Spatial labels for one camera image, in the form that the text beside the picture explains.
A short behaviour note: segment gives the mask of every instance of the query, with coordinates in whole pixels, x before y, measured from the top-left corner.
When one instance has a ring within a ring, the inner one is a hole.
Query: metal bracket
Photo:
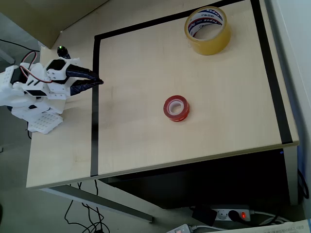
[[[43,188],[41,190],[48,192],[48,193],[56,194],[58,196],[65,197],[71,200],[76,200],[78,202],[82,202],[88,205],[98,206],[100,208],[103,208],[103,209],[106,209],[112,212],[116,212],[122,215],[133,217],[139,220],[143,220],[145,222],[153,221],[152,215],[132,209],[125,205],[121,205],[119,203],[108,200],[106,198],[96,196],[94,194],[77,189],[75,187],[71,187],[69,185],[57,186],[57,187],[52,187],[52,188]]]

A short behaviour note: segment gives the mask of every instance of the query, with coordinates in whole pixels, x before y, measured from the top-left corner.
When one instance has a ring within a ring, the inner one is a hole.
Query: black tape border
[[[243,0],[221,0],[206,6],[215,6],[215,7],[222,7],[229,4],[233,4],[236,2],[240,2]],[[259,0],[250,0],[253,8],[253,14],[255,18],[257,33],[259,37],[260,47],[261,47],[261,53],[264,60],[266,73],[268,77],[269,87],[272,95],[272,100],[276,112],[276,119],[277,124],[281,136],[282,144],[288,144],[292,143],[292,136],[289,129],[286,112],[284,108],[284,103],[281,95],[281,91],[278,85],[277,76],[276,76],[276,70],[274,67],[272,54],[270,51],[270,45],[266,33],[266,29],[264,26],[264,21],[262,17],[261,7]],[[93,49],[93,71],[96,73],[99,73],[99,58],[100,58],[100,46],[101,46],[101,40],[121,35],[124,33],[129,33],[132,31],[152,27],[161,23],[170,22],[173,20],[181,19],[188,17],[191,15],[192,12],[199,9],[195,8],[192,10],[180,12],[174,15],[165,16],[157,19],[153,19],[147,22],[135,24],[129,27],[117,29],[114,31],[106,32],[103,34],[96,35],[94,37],[94,49]],[[98,119],[99,119],[99,113],[98,113],[98,104],[99,104],[99,90],[98,86],[94,87],[92,89],[92,143],[91,143],[91,177],[98,175]]]

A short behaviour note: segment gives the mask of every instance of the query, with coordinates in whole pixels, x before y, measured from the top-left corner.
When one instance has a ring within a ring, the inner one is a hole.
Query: table top
[[[69,98],[52,132],[33,133],[27,187],[298,145],[263,0],[221,6],[232,37],[212,56],[192,50],[181,14],[106,33],[216,2],[111,0],[65,29],[54,49],[42,48],[41,63],[63,45],[104,84]],[[173,95],[190,104],[182,122],[163,113]]]

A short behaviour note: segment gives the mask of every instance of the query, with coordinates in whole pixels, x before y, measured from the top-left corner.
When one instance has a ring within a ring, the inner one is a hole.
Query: white robot
[[[71,59],[65,47],[57,49],[58,59],[45,67],[33,64],[36,52],[29,52],[19,66],[10,66],[0,73],[0,106],[29,122],[31,132],[48,133],[63,118],[66,99],[103,84],[95,72],[80,67],[80,59]],[[24,61],[35,54],[31,63]]]

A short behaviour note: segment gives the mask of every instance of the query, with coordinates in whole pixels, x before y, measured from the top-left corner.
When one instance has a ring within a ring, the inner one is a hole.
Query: floor
[[[8,33],[18,35],[25,33],[10,24]],[[35,39],[27,40],[33,49],[38,49]],[[19,62],[27,52],[20,47],[7,51]],[[5,61],[0,61],[0,72],[9,66]],[[80,233],[84,230],[78,225],[68,225],[64,220],[64,214],[70,204],[70,200],[40,190],[26,189],[27,168],[31,141],[27,136],[27,124],[24,120],[11,115],[5,106],[0,107],[0,147],[4,147],[0,153],[0,203],[3,206],[3,219],[0,224],[0,233]],[[192,211],[189,208],[163,210],[142,199],[127,194],[121,190],[98,182],[100,196],[124,204],[151,214],[155,217],[154,223],[145,223],[130,217],[122,216],[106,210],[101,210],[104,215],[104,223],[113,232],[149,232],[165,233],[179,225],[188,223],[201,224],[191,218]],[[93,181],[83,182],[82,189],[95,193]],[[301,205],[285,208],[281,215],[292,221],[304,219]],[[89,226],[87,210],[78,202],[73,205],[67,215],[69,222],[78,222]],[[92,213],[94,222],[98,220]],[[242,227],[235,223],[220,223],[218,227],[234,229]],[[196,232],[210,232],[212,230],[201,229]]]
[[[0,13],[0,35],[0,39],[2,40],[8,40],[11,42],[22,44],[33,50],[38,50],[39,48],[38,41],[36,39],[34,39],[31,35],[21,29],[18,25],[16,25],[2,13]],[[20,57],[27,52],[27,50],[21,47],[4,43],[2,41],[0,41],[0,49],[14,58]]]

